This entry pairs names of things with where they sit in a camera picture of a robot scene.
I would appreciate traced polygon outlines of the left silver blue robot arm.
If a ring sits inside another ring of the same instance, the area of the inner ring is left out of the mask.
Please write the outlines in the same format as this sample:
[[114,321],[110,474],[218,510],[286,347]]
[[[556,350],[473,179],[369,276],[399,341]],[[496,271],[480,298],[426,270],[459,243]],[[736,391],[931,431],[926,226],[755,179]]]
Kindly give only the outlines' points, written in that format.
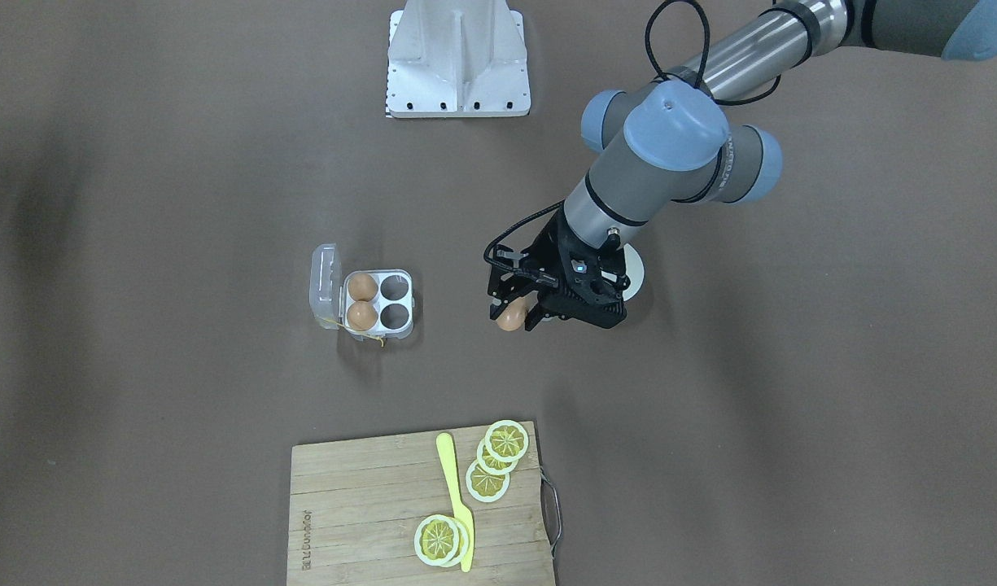
[[725,108],[770,95],[781,75],[841,46],[981,62],[997,55],[997,1],[773,1],[718,43],[699,2],[702,52],[635,92],[605,90],[581,116],[597,152],[573,191],[544,208],[546,226],[514,250],[497,237],[488,316],[502,330],[553,319],[610,329],[644,270],[632,238],[669,203],[747,203],[780,179],[770,133],[730,126]]

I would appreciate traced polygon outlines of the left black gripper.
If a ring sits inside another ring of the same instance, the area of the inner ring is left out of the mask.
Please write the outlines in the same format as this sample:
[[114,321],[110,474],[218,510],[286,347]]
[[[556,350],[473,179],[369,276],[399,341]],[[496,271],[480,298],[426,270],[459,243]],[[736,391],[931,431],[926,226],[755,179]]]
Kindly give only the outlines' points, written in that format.
[[[602,274],[623,247],[620,231],[613,227],[601,234],[605,238],[598,248],[588,245],[569,226],[562,207],[557,208],[525,250],[543,257],[554,277],[560,279],[560,286],[536,292],[536,302],[525,316],[524,330],[533,331],[546,319],[557,318],[612,329],[626,318],[625,303],[619,296],[624,284],[616,288]],[[495,323],[518,323],[519,300],[492,297],[490,318]]]

